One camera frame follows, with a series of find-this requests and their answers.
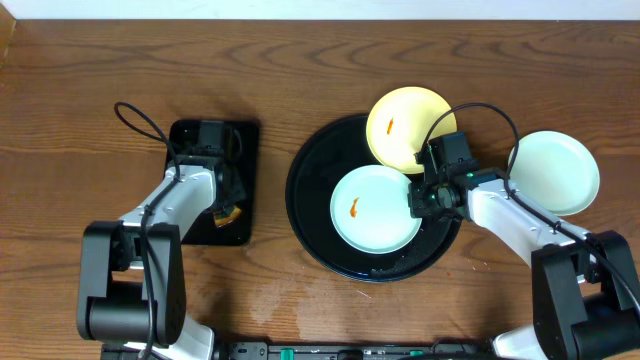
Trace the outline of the green and orange sponge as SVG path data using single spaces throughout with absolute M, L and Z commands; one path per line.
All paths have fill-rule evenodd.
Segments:
M 225 227 L 237 220 L 241 214 L 242 209 L 237 205 L 221 207 L 213 212 L 214 225 L 216 227 Z

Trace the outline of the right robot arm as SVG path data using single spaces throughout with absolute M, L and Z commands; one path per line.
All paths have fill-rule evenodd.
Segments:
M 496 169 L 441 169 L 409 186 L 414 217 L 466 219 L 530 267 L 533 321 L 497 336 L 507 358 L 604 359 L 639 347 L 639 280 L 627 241 L 570 224 Z

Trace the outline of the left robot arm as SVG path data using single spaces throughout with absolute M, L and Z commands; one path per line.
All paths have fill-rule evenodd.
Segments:
M 179 120 L 160 185 L 82 239 L 76 326 L 109 359 L 215 359 L 214 331 L 187 313 L 182 247 L 242 246 L 252 232 L 259 127 Z

